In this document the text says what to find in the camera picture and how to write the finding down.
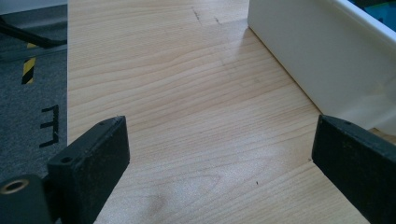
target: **white plastic bin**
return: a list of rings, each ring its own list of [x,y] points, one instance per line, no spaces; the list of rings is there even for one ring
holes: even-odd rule
[[[396,33],[347,0],[250,0],[248,24],[322,113],[396,135]]]

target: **warning tape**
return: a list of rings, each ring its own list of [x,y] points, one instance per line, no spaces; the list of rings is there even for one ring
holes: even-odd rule
[[[27,48],[34,48],[35,45],[28,43]],[[33,83],[33,72],[35,71],[35,57],[28,59],[23,64],[22,85]]]

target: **wood grain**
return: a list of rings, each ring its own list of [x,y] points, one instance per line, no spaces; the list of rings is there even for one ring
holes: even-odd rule
[[[69,143],[125,115],[97,223],[366,223],[310,160],[318,110],[247,0],[70,0]]]

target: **blue object inside bin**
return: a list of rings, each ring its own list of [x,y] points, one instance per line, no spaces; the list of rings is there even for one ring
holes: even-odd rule
[[[367,14],[381,21],[386,26],[388,26],[388,28],[396,32],[396,1],[388,1],[382,4],[372,4],[371,6],[363,7],[362,9]]]

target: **light wood tabletop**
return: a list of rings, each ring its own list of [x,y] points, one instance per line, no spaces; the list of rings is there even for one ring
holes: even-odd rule
[[[367,223],[311,161],[319,111],[248,0],[69,0],[68,142],[127,118],[96,223]]]

